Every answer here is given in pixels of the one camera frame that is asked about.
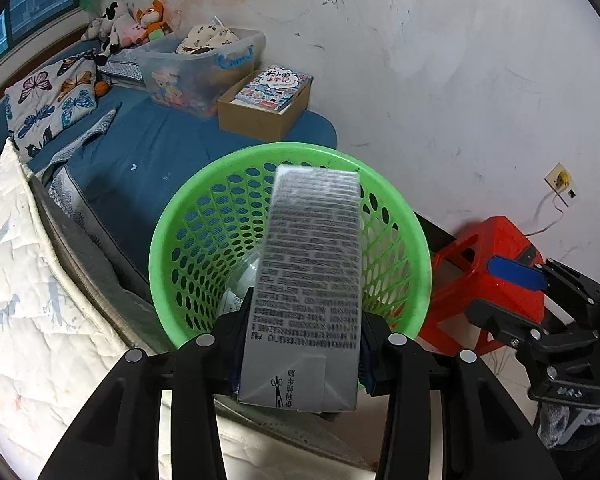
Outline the right grey knit glove hand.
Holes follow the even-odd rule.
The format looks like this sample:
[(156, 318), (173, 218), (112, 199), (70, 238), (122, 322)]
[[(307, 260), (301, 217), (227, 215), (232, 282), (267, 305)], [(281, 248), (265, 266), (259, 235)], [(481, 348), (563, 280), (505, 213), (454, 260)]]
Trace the right grey knit glove hand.
[(541, 403), (534, 424), (546, 448), (581, 451), (600, 441), (600, 408)]

